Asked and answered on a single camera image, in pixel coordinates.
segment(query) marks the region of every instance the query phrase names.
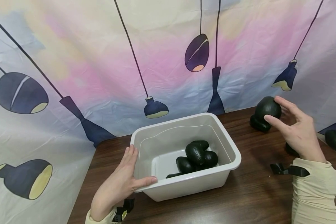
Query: wrist strap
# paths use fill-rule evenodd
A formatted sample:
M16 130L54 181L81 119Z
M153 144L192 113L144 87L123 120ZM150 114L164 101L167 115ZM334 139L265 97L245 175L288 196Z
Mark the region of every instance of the wrist strap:
M289 168L285 169L282 163L270 164L270 168L273 174L277 175L295 175L298 177L307 177L310 173L302 167L291 165Z
M123 207L117 207L116 215L113 217L112 222L122 222L127 213L130 213L134 207L134 198L125 199Z

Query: black wrist strap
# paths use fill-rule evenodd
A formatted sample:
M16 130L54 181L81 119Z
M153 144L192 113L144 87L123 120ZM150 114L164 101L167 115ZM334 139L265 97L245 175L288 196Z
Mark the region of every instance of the black wrist strap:
M298 177L307 177L310 173L302 167L291 165L285 169L281 163L270 164L270 168L273 174L277 175L295 175Z
M122 222L127 213L130 213L134 207L134 198L125 199L123 207L117 207L116 215L113 217L112 222Z

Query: right hand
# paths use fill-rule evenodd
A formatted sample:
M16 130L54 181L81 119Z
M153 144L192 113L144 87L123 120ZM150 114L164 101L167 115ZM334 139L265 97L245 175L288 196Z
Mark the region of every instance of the right hand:
M264 119L281 132L286 142L299 153L300 158L326 163L317 140L312 117L303 113L295 104L282 97L276 96L274 100L281 106L282 118L285 117L290 120L292 125L289 126L270 115L265 115Z

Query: pendant lamp illustration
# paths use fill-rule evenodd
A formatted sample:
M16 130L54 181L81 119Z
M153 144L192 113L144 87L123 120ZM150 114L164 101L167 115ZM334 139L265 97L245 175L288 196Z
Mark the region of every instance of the pendant lamp illustration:
M46 160L30 160L17 167L0 165L0 178L13 194L35 200L45 190L52 175L52 165Z
M208 37L202 33L202 0L200 0L200 31L185 52L185 66L191 72L201 71L207 64L209 57Z
M319 11L321 9L321 5L323 4L324 0L321 0L319 8L316 11L315 17L312 20L309 28L307 29L307 32L305 34L305 37L302 39L302 42L299 46L299 48L297 49L297 52L294 56L294 59L292 61L290 61L290 63L288 64L287 68L276 78L276 80L274 81L274 83L272 84L271 87L280 87L283 91L290 91L292 90L292 86L295 80L295 76L297 74L297 69L295 68L296 64L297 64L297 60L296 60L296 56L302 46L302 43L305 41L307 34L309 33L312 24L314 24L317 15L319 14Z
M121 19L122 26L123 26L123 28L126 32L128 42L129 42L129 45L130 45L131 50L132 50L133 58L136 62L137 70L138 70L139 76L141 78L141 81L142 81L142 84L143 84L143 87L144 87L144 90L145 90L145 93L146 93L146 96L147 96L146 97L147 105L144 107L144 114L147 118L160 118L161 116L167 115L169 113L168 107L165 104L163 104L159 101L154 101L153 97L149 96L148 93L147 93L147 89L144 85L141 70L139 69L137 58L136 58L136 55L135 55L134 50L133 50L132 42L131 42L131 39L128 35L127 28L126 28L126 26L123 22L123 18L122 18L121 12L119 11L117 1L114 0L114 3L116 4L116 8L117 8L119 18Z
M33 78L19 73L4 73L0 78L0 105L18 114L34 114L42 111L49 103L44 88Z
M10 40L15 43L15 45L21 50L21 52L27 57L27 59L29 59L29 61L35 66L35 68L38 69L38 71L45 78L45 80L55 90L55 92L57 92L57 94L61 97L60 103L81 121L81 125L83 127L83 130L85 131L88 140L93 142L93 145L96 148L100 142L107 139L116 138L116 136L108 132L106 129L84 118L72 98L70 96L64 97L52 84L52 82L48 79L45 73L36 64L36 62L34 62L29 54L27 54L27 52L21 47L21 45L19 45L19 43L8 33L8 31L1 24L0 28L10 38ZM0 79L1 106L15 113L18 113L17 111L20 111L22 114L37 113L47 106L48 99L46 100L44 97L45 95L47 97L47 94L45 90L41 87L41 85L33 78L30 78L29 76L22 73L5 73L3 69L0 68L0 70L5 74ZM32 108L32 105L37 102L40 102L40 104Z
M219 76L220 76L220 69L222 68L220 66L217 66L220 4L221 4L221 0L219 0L219 8L218 8L218 16L217 16L217 33L215 35L215 68L212 69L213 96L212 96L212 99L210 101L208 111L207 111L208 113L212 113L215 115L225 113L222 99L220 98L219 93L218 93L218 82L219 82Z

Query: left hand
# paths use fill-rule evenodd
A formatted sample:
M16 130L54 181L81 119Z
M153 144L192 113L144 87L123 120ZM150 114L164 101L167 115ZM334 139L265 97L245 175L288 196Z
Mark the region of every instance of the left hand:
M126 148L121 163L109 178L100 186L91 203L91 217L101 221L112 208L130 196L140 187L158 182L156 177L144 177L136 180L133 177L134 167L138 157L138 149L134 145Z

